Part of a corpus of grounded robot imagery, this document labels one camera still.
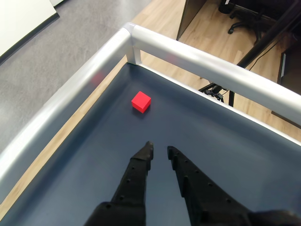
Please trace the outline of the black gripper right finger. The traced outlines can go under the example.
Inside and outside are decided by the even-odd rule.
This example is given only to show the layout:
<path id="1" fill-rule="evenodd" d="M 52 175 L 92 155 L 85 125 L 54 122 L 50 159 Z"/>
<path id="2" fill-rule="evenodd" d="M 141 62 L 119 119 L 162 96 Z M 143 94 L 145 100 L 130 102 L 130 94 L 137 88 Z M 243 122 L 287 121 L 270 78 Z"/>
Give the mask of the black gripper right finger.
<path id="1" fill-rule="evenodd" d="M 249 226 L 250 210 L 237 202 L 180 150 L 167 147 L 192 226 Z"/>

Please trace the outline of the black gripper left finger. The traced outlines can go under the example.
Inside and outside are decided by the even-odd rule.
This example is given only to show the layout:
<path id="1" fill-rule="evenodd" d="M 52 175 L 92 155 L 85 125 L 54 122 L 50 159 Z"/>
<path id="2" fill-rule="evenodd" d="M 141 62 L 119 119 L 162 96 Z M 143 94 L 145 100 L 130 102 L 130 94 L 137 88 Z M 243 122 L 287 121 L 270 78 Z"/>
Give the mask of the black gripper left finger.
<path id="1" fill-rule="evenodd" d="M 153 143 L 146 142 L 131 157 L 120 184 L 109 202 L 100 203 L 86 226 L 146 225 L 146 181 L 153 159 Z"/>

